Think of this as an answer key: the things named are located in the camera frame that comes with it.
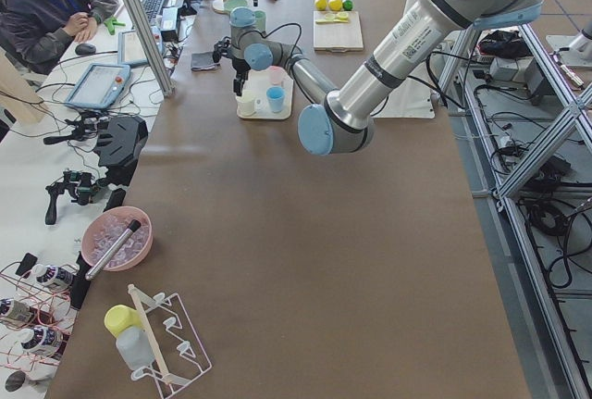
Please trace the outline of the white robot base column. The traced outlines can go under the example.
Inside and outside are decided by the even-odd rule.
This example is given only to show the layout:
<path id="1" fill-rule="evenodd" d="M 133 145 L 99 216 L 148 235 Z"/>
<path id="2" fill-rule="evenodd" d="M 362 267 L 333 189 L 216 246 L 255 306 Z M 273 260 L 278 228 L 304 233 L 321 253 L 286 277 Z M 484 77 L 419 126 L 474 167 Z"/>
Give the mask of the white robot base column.
<path id="1" fill-rule="evenodd" d="M 406 0 L 403 14 L 406 14 L 417 0 Z M 374 118 L 425 118 L 432 119 L 435 115 L 434 101 L 438 93 L 426 86 L 429 79 L 424 63 L 420 63 L 412 72 L 420 81 L 412 78 L 405 80 L 392 91 L 388 99 L 374 110 Z"/>

